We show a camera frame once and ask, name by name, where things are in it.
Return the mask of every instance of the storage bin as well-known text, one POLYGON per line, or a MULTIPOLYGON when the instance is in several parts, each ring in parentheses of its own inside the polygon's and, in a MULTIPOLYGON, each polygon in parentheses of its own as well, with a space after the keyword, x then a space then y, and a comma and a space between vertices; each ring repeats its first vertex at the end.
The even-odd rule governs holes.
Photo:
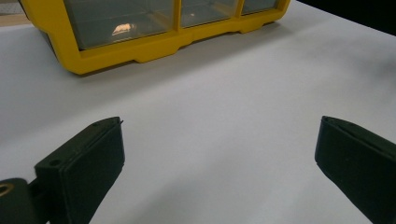
POLYGON ((279 20, 290 0, 21 0, 48 35, 58 61, 75 74, 148 62, 228 32, 279 20))

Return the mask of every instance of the white table surface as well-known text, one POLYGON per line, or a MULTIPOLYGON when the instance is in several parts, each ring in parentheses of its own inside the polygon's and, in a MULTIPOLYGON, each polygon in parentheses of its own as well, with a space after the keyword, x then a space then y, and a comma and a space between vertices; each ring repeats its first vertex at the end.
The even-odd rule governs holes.
POLYGON ((396 37, 292 1, 245 35, 89 77, 30 25, 0 28, 0 179, 120 116, 126 162, 91 223, 370 221, 314 160, 320 118, 396 142, 396 37))

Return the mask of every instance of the transparent compartment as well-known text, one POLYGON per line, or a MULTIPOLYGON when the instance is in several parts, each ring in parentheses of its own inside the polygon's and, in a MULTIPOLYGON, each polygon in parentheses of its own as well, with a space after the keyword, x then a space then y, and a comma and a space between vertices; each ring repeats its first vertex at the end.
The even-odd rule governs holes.
POLYGON ((182 0, 181 26, 221 21, 235 14, 237 0, 182 0))
POLYGON ((64 0, 80 49, 173 28, 173 0, 64 0))
POLYGON ((276 8, 276 5, 277 0, 245 0, 244 7, 242 8, 242 14, 246 15, 249 13, 276 8))

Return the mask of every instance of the yellow frame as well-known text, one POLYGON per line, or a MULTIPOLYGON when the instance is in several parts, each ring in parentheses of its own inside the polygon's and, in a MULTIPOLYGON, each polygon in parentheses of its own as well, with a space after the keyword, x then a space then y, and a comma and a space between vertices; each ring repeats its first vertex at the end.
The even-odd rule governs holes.
POLYGON ((182 28, 181 1, 175 0, 173 30, 94 49, 79 50, 63 0, 21 0, 27 17, 46 33, 62 66, 79 75, 129 61, 145 63, 174 54, 193 41, 228 32, 246 33, 260 29, 265 23, 279 20, 286 13, 290 0, 278 0, 277 8, 241 15, 245 0, 239 0, 230 19, 182 28))

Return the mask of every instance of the yellow plastic organizer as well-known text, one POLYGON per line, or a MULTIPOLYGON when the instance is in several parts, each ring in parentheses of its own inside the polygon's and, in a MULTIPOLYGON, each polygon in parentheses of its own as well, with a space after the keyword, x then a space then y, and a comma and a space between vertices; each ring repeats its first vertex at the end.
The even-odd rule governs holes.
POLYGON ((59 62, 76 74, 144 63, 193 41, 279 20, 290 0, 21 0, 59 62))

